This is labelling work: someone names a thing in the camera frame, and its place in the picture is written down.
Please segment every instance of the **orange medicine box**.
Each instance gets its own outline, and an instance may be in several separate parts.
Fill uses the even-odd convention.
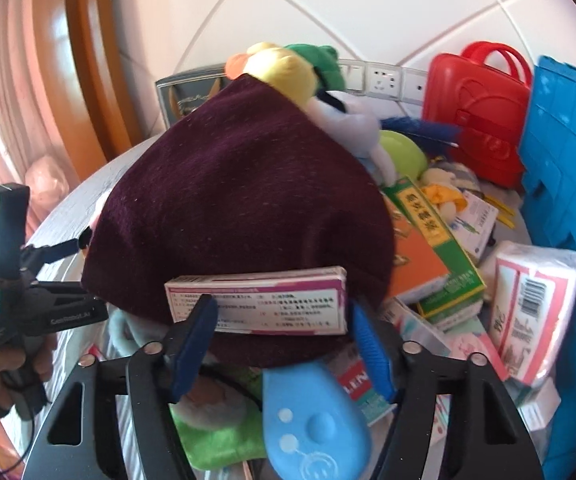
[[[392,201],[383,197],[395,231],[395,260],[387,298],[412,304],[440,291],[450,271]]]

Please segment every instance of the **wall socket panel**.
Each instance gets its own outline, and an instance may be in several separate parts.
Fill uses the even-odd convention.
[[[340,59],[339,68],[352,94],[423,105],[427,72],[357,59]]]
[[[365,94],[379,99],[401,100],[402,69],[382,63],[367,63]]]
[[[346,91],[363,95],[365,91],[366,63],[357,59],[340,59],[339,69],[345,81]]]
[[[425,87],[428,84],[428,73],[412,68],[404,68],[404,81],[401,101],[411,105],[423,105]]]

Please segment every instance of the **light blue plastic toy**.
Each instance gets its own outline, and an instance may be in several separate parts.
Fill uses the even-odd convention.
[[[263,440],[283,480],[356,480],[372,448],[363,414],[319,361],[263,371]]]

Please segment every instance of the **framed picture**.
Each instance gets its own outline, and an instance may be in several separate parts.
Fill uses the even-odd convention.
[[[223,65],[181,72],[157,81],[157,96],[165,127],[192,113],[230,83]]]

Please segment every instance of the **green medicine box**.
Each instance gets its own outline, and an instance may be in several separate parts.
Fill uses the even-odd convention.
[[[383,191],[421,231],[450,271],[443,289],[411,307],[442,330],[463,322],[464,316],[476,316],[481,308],[485,283],[423,191],[408,177],[399,179],[394,186]]]

